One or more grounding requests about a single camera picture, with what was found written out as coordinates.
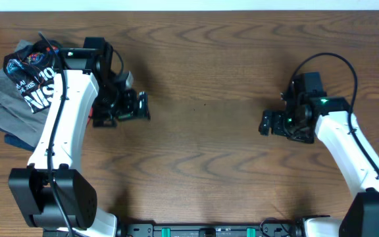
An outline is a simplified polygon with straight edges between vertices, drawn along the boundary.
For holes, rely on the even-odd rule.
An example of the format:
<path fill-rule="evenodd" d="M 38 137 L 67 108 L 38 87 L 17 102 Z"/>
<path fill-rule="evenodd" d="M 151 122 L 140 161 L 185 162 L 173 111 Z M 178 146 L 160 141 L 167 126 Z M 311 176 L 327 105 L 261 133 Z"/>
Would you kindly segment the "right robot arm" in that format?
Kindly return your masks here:
<path fill-rule="evenodd" d="M 332 155 L 353 196 L 345 217 L 303 217 L 291 236 L 379 236 L 379 156 L 343 97 L 329 97 L 320 75 L 295 75 L 281 94 L 282 111 L 263 112 L 259 132 L 312 144 L 320 140 Z"/>

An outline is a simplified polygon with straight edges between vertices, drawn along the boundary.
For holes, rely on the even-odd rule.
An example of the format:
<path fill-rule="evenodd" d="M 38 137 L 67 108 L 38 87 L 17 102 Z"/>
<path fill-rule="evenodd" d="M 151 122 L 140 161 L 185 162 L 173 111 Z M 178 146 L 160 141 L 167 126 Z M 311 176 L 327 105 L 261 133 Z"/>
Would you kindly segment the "black patterned sports jersey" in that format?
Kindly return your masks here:
<path fill-rule="evenodd" d="M 62 45 L 40 40 L 4 58 L 3 70 L 33 114 L 50 107 L 54 92 L 55 57 Z"/>

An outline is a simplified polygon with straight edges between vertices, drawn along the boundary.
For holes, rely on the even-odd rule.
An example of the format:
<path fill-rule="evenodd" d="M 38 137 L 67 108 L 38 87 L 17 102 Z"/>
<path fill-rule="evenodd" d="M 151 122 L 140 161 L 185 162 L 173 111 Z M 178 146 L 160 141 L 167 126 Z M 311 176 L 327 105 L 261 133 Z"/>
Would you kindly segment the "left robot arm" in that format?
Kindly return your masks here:
<path fill-rule="evenodd" d="M 147 94 L 132 88 L 131 72 L 112 70 L 115 56 L 104 38 L 87 37 L 81 47 L 41 38 L 5 57 L 5 74 L 33 112 L 48 112 L 27 166 L 8 179 L 25 223 L 44 236 L 124 235 L 118 217 L 98 207 L 81 166 L 87 125 L 150 119 Z"/>

